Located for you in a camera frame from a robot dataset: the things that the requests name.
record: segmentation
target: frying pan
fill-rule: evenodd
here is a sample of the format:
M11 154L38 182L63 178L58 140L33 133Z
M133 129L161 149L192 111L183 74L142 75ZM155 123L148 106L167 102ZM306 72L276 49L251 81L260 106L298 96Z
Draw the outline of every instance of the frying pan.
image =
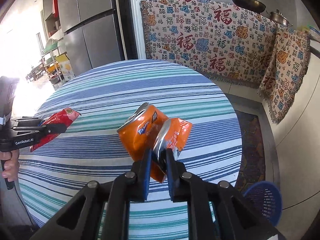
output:
M266 6L257 0L232 0L236 6L253 11L255 13L262 13Z

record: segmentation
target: red snack wrapper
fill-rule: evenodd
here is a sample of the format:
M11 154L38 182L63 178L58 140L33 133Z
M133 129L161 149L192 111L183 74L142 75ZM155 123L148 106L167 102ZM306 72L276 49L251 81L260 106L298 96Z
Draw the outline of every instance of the red snack wrapper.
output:
M73 121L77 119L79 115L81 114L67 107L62 111L57 112L52 116L50 116L47 120L45 120L42 123L42 125L49 124L49 123L63 123L66 125L66 127L69 127L73 123ZM30 146L30 152L33 152L34 150L38 149L42 145L52 141L58 135L59 133L55 133L55 134L48 134L47 136L43 137L38 144Z

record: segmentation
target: striped tablecloth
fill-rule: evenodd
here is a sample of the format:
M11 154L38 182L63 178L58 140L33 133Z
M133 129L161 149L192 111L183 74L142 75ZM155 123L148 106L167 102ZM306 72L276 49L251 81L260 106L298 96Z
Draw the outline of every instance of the striped tablecloth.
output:
M144 102L193 128L179 159L203 180L235 184L241 161L236 114L218 86L187 67L155 60L112 63L92 69L52 94L36 116L65 107L82 116L48 144L22 149L19 183L24 201L42 226L90 180L112 181L132 159L116 133ZM146 203L130 208L129 239L187 239L186 203L172 203L167 181L153 179Z

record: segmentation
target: blanket fringe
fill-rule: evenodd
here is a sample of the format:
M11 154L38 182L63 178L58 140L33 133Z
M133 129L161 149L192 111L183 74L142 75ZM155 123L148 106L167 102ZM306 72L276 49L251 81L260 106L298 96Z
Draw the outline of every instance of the blanket fringe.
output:
M149 25L147 23L147 17L148 17L148 7L147 7L147 1L143 0L140 2L141 6L141 14L142 14L142 25L143 25L143 34L145 38L145 47L146 47L146 58L152 59L151 55L151 42L150 42L150 36L149 36Z
M225 76L221 76L221 75L213 74L213 73L208 73L208 72L204 72L204 71L197 71L197 72L199 72L200 74L204 75L206 78L213 80L213 81L215 81L215 80L222 81L222 82L231 83L234 85L246 86L246 87L250 87L250 88L258 88L259 87L259 84L252 83L252 82L246 81L246 80L225 77Z
M267 102L268 108L269 108L269 114L270 114L270 117L271 117L271 121L273 123L277 123L277 124L280 123L281 120L278 121L276 116L275 116L275 114L272 111L271 101L269 99L269 96L264 91L262 91L260 88L258 88L257 94L259 95L259 97L261 97L263 100L265 100Z

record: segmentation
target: pot lid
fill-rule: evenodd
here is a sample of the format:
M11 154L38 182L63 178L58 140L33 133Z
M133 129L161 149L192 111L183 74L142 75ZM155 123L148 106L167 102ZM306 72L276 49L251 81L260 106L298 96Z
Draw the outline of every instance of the pot lid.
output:
M277 12L271 12L271 14L273 14L273 13L276 15L279 15L280 17L282 17L283 19L286 19L289 22L289 20L286 17L284 17L278 9L277 9Z

